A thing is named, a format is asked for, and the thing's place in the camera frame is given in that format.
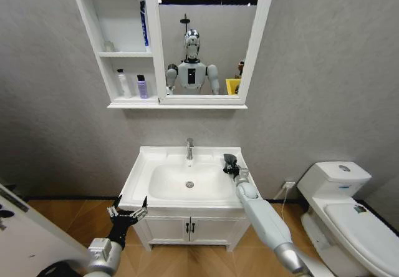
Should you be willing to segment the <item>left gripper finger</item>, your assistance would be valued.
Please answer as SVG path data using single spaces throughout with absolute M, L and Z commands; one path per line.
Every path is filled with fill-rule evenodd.
M 144 201 L 143 201 L 143 204 L 142 204 L 142 207 L 141 207 L 140 209 L 134 211 L 134 212 L 130 215 L 130 218 L 131 218 L 131 219 L 130 219 L 130 223 L 131 223 L 131 224 L 136 224 L 136 223 L 138 223 L 141 219 L 143 219 L 143 218 L 147 215 L 147 213 L 148 213 L 147 205 L 148 205 L 148 203 L 147 203 L 147 197 L 145 197 L 145 199 L 144 199 Z
M 114 201 L 113 204 L 107 208 L 108 214 L 110 216 L 110 218 L 113 218 L 115 216 L 118 216 L 118 205 L 120 203 L 120 200 L 122 198 L 122 195 L 120 195 L 119 197 L 117 197 Z

